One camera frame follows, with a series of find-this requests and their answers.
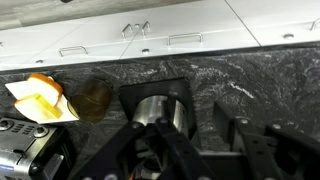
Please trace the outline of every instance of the drawer handle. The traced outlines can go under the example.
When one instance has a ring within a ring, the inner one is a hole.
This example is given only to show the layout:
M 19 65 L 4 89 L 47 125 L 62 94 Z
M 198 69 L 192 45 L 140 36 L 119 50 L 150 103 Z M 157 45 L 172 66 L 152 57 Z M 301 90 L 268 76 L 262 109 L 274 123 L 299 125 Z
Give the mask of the drawer handle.
M 77 49 L 81 49 L 85 54 L 88 54 L 88 51 L 86 50 L 85 47 L 83 46 L 76 46 L 76 47 L 68 47 L 68 48 L 61 48 L 59 50 L 60 56 L 63 57 L 63 52 L 64 51 L 72 51 L 72 50 L 77 50 Z
M 130 29 L 130 31 L 132 32 L 132 26 L 131 26 L 131 24 L 128 24 L 123 30 L 122 30 L 122 37 L 123 37 L 123 39 L 127 39 L 127 37 L 126 37 L 126 31 L 127 31 L 127 29 Z
M 168 46 L 171 46 L 171 40 L 172 39 L 178 39 L 178 38 L 185 38 L 185 37 L 193 37 L 198 36 L 200 38 L 200 43 L 203 42 L 203 37 L 201 33 L 191 33 L 191 34 L 179 34 L 179 35 L 172 35 L 168 37 Z
M 311 31 L 315 30 L 316 27 L 317 27 L 317 24 L 320 23 L 320 19 L 317 19 L 315 20 L 313 23 L 312 23 L 312 26 L 311 26 Z
M 146 23 L 144 23 L 144 25 L 142 26 L 142 29 L 141 29 L 143 37 L 146 37 L 146 32 L 144 30 L 146 28 L 146 26 L 148 26 L 148 29 L 150 30 L 150 23 L 148 21 Z

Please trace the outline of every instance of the cabinet handle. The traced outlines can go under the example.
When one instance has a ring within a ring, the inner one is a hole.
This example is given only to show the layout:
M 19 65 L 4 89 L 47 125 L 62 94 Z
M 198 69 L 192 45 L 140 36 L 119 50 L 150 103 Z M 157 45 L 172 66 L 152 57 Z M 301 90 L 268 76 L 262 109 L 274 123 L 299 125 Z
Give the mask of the cabinet handle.
M 198 36 L 200 38 L 200 43 L 203 42 L 203 37 L 201 33 L 191 33 L 191 34 L 179 34 L 179 35 L 172 35 L 168 37 L 168 46 L 171 46 L 171 40 L 172 39 L 178 39 L 178 38 L 185 38 L 185 37 L 193 37 Z
M 122 30 L 122 37 L 123 37 L 123 39 L 127 39 L 126 38 L 126 31 L 127 31 L 127 29 L 130 29 L 130 31 L 132 32 L 132 26 L 131 26 L 131 24 L 128 24 L 123 30 Z
M 142 29 L 141 29 L 143 37 L 146 37 L 146 32 L 144 30 L 144 28 L 146 28 L 146 26 L 148 26 L 148 29 L 150 30 L 150 23 L 148 21 L 146 23 L 144 23 L 144 25 L 142 26 Z
M 312 26 L 311 26 L 310 31 L 315 30 L 318 23 L 320 23 L 320 18 L 317 19 L 317 20 L 315 20 L 315 21 L 312 23 Z
M 72 50 L 77 50 L 77 49 L 81 49 L 85 54 L 88 54 L 88 51 L 83 46 L 61 48 L 61 49 L 59 49 L 59 53 L 60 53 L 60 56 L 63 57 L 63 52 L 64 51 L 72 51 Z

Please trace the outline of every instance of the black marble countertop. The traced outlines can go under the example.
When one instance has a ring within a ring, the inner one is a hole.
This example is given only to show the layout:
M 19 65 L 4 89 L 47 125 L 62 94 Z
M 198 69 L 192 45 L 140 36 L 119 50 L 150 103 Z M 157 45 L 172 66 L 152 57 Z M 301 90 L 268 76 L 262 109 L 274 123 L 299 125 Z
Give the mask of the black marble countertop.
M 120 86 L 176 77 L 190 81 L 204 150 L 227 150 L 212 118 L 216 100 L 258 126 L 286 124 L 320 140 L 320 48 L 202 53 L 0 72 L 0 116 L 25 119 L 4 84 L 25 80 L 34 72 L 52 76 L 67 97 L 90 76 L 113 86 L 115 96 L 103 121 L 62 123 L 79 153 L 73 172 L 127 122 L 116 96 Z

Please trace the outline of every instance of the kitchen counter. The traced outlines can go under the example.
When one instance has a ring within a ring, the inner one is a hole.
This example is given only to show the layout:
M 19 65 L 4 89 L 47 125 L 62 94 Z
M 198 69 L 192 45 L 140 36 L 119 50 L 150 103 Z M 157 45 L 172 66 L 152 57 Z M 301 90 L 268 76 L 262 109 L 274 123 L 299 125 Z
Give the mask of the kitchen counter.
M 320 140 L 320 49 L 202 53 L 108 61 L 0 72 L 0 116 L 25 119 L 4 84 L 25 80 L 31 73 L 52 76 L 70 97 L 84 79 L 94 76 L 113 86 L 114 98 L 98 124 L 61 123 L 68 128 L 79 153 L 74 171 L 126 122 L 118 88 L 176 77 L 187 77 L 203 150 L 226 151 L 212 118 L 213 103 L 222 102 L 234 115 L 247 116 L 257 126 L 279 123 Z

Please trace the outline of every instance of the bread slice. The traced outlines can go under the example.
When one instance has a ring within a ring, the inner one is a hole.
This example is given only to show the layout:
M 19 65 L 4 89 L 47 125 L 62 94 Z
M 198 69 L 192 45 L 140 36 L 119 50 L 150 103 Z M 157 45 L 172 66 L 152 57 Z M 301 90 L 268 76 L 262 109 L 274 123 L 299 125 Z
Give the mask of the bread slice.
M 21 114 L 33 121 L 59 119 L 62 115 L 41 94 L 32 94 L 17 100 L 14 106 Z
M 52 106 L 57 104 L 63 92 L 58 83 L 43 74 L 34 73 L 27 79 L 27 82 L 31 84 L 32 94 L 41 94 Z

